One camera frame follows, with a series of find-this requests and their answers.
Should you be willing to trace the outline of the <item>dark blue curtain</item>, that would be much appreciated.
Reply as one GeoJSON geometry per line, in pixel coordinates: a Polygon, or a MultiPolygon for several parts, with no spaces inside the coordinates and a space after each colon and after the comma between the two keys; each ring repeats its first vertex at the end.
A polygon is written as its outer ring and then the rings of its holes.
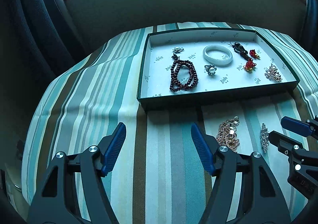
{"type": "Polygon", "coordinates": [[[29,65],[59,75],[85,58],[85,52],[54,0],[7,0],[10,20],[29,65]]]}

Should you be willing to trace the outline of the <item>dark green jewelry tray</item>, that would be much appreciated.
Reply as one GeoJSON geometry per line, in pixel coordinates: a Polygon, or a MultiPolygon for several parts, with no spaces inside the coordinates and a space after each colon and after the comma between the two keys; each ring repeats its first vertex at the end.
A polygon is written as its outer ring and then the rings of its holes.
{"type": "Polygon", "coordinates": [[[151,33],[142,53],[137,99],[144,110],[187,108],[219,102],[251,99],[292,91],[300,79],[282,53],[264,34],[256,30],[232,28],[187,28],[151,33]],[[239,42],[248,52],[255,49],[260,59],[253,59],[255,70],[247,72],[247,60],[237,54],[229,43],[239,42]],[[229,49],[233,61],[216,66],[203,57],[203,49],[221,45],[229,49]],[[173,53],[173,48],[184,48],[173,53]],[[188,91],[170,89],[171,70],[175,68],[173,55],[190,61],[198,77],[198,84],[188,91]],[[265,71],[274,64],[282,82],[268,80],[265,71]]]}

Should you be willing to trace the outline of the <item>black cord bead pendant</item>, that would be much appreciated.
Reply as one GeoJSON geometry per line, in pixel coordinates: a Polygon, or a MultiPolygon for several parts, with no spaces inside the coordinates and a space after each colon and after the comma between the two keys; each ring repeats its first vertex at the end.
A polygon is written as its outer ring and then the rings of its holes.
{"type": "Polygon", "coordinates": [[[231,46],[234,51],[239,54],[243,59],[249,61],[251,59],[251,57],[248,55],[247,50],[239,43],[239,42],[235,42],[235,43],[229,43],[229,46],[231,46]]]}

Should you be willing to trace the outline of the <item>small pearl flower brooch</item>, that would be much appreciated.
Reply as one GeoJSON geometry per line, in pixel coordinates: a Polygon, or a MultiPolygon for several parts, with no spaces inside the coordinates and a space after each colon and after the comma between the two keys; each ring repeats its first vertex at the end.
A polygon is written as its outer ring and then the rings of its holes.
{"type": "Polygon", "coordinates": [[[184,51],[184,48],[180,46],[176,46],[173,48],[173,53],[181,53],[183,51],[184,51]]]}

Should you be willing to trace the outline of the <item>large pearl cluster brooch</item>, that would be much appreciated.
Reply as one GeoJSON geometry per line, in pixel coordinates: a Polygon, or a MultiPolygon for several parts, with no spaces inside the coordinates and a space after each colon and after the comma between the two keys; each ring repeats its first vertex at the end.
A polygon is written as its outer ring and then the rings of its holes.
{"type": "Polygon", "coordinates": [[[278,68],[274,64],[270,65],[270,67],[265,71],[264,75],[268,80],[275,81],[277,83],[282,82],[282,76],[279,74],[278,68]]]}

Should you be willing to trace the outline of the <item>red tassel gold charm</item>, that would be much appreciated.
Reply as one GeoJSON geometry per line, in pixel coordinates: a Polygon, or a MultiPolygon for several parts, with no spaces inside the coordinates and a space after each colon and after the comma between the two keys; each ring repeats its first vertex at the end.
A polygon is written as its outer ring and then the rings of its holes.
{"type": "Polygon", "coordinates": [[[256,53],[255,49],[250,50],[250,56],[255,59],[260,59],[260,56],[256,53]]]}

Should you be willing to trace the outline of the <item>silver rhinestone bar brooch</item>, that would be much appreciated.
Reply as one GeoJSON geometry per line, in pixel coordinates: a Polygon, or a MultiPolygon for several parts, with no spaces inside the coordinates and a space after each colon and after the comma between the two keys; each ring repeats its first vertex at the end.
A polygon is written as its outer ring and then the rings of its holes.
{"type": "Polygon", "coordinates": [[[269,131],[264,123],[261,125],[260,144],[263,152],[266,153],[269,145],[269,131]]]}

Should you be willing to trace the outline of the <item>white jade bangle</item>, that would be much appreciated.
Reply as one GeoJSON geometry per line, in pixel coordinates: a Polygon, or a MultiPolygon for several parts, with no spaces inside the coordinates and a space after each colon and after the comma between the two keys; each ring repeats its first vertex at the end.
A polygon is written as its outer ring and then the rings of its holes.
{"type": "Polygon", "coordinates": [[[227,66],[233,61],[231,51],[221,45],[209,45],[203,49],[204,59],[216,66],[227,66]]]}

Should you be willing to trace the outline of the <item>red knotted cord gold charm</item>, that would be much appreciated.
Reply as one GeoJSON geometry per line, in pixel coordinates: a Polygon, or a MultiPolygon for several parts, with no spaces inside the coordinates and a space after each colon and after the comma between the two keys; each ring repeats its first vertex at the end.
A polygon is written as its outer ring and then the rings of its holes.
{"type": "Polygon", "coordinates": [[[244,65],[244,70],[247,72],[252,72],[253,70],[255,70],[256,65],[257,64],[253,61],[253,59],[249,58],[246,64],[244,65]]]}

